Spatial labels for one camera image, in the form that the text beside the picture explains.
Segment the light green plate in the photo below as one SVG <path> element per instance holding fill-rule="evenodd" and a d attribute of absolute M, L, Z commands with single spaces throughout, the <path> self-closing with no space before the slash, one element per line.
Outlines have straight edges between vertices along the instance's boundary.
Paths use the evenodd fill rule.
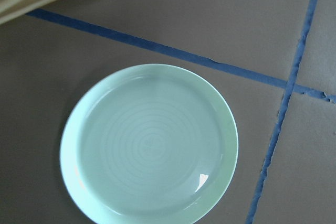
<path fill-rule="evenodd" d="M 95 223 L 195 223 L 227 190 L 238 132 L 223 96 L 172 65 L 119 70 L 76 104 L 60 141 L 60 170 Z"/>

